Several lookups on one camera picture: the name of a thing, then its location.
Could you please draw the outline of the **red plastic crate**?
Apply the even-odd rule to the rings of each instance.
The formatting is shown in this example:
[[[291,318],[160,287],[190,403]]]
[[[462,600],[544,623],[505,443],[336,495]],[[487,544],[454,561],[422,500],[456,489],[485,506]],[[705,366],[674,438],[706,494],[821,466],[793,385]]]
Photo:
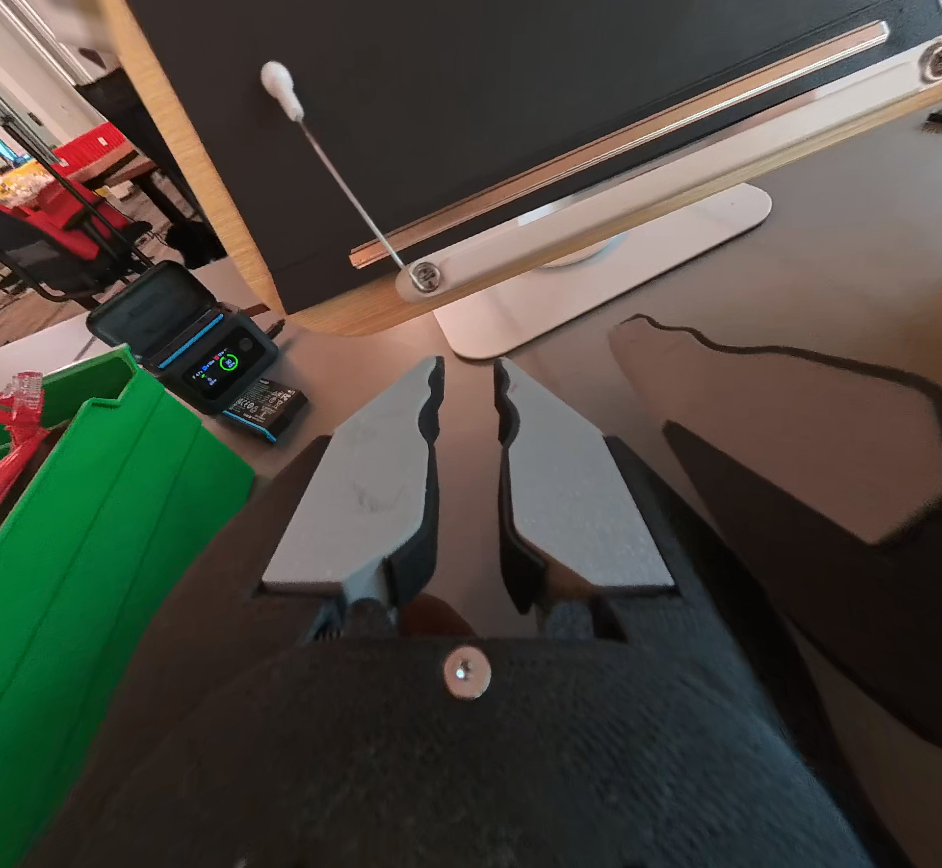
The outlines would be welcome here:
[[[89,167],[112,165],[128,155],[135,155],[136,149],[119,128],[106,121],[52,152],[56,168],[75,173]]]

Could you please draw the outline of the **black battery charger case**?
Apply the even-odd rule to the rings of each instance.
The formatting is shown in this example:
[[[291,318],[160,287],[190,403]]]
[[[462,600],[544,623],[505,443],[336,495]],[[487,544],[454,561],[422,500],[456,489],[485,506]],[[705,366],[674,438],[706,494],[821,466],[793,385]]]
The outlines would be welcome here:
[[[105,344],[126,345],[140,367],[207,415],[227,410],[280,354],[245,310],[171,261],[92,310],[86,327]]]

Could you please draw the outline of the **black red office chair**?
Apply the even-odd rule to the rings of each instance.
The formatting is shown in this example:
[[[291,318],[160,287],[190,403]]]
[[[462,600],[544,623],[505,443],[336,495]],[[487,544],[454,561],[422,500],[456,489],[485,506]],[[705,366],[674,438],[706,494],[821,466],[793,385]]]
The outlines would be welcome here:
[[[153,230],[81,184],[54,186],[51,204],[1,208],[1,258],[26,286],[51,302],[87,311],[116,284],[143,275],[152,262],[139,244]]]

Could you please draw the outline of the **green plastic bin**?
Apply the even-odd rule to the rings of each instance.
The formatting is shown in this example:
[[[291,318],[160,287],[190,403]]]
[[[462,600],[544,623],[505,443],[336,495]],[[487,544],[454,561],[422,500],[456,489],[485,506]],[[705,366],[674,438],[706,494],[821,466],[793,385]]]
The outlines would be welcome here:
[[[43,388],[42,426],[67,427],[2,521],[2,866],[62,804],[148,623],[255,481],[126,346]]]

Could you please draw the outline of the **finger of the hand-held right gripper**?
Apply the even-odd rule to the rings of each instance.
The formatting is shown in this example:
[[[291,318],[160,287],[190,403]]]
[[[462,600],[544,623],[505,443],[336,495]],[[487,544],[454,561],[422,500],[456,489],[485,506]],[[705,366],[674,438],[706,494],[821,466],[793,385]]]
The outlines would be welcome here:
[[[611,351],[694,480],[730,460],[862,541],[940,509],[940,386],[787,346],[734,346],[638,314]]]
[[[664,436],[726,546],[869,697],[941,740],[940,505],[867,544],[677,423]]]

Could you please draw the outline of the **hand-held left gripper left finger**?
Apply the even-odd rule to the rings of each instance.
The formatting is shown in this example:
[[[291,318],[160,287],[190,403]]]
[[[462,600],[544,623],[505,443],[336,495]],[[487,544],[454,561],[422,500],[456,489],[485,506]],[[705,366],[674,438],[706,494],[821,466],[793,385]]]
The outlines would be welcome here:
[[[424,358],[336,427],[265,568],[266,592],[401,607],[423,590],[437,562],[444,389],[444,359]]]

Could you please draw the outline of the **black wooden book stand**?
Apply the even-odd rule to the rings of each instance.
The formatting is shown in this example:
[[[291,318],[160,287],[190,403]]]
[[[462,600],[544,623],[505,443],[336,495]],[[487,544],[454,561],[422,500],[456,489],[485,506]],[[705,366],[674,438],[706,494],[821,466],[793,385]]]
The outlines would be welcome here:
[[[935,0],[45,0],[122,64],[242,278],[383,331],[940,102]],[[260,82],[293,77],[373,238]]]

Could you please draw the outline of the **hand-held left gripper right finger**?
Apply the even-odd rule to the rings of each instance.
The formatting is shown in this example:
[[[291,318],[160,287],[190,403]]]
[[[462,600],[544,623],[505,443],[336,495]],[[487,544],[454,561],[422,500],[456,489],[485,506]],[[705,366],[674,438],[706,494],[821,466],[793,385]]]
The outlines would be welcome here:
[[[505,357],[495,404],[500,571],[516,611],[675,594],[603,432]]]

